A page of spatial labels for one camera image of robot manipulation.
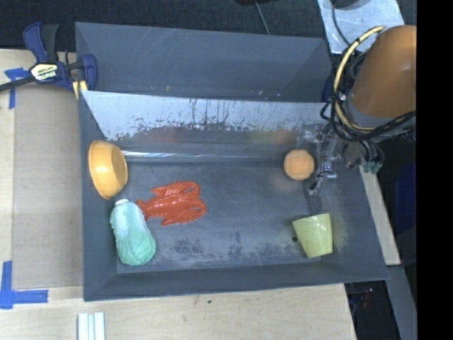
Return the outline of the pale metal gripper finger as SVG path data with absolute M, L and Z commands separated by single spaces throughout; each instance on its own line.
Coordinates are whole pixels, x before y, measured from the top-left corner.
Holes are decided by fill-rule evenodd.
M 304 125 L 301 133 L 301 147 L 319 145 L 323 141 L 323 124 Z
M 326 183 L 328 183 L 329 181 L 334 181 L 336 179 L 337 174 L 333 170 L 332 166 L 322 166 L 321 169 L 316 173 L 314 180 L 309 184 L 309 195 L 318 195 Z

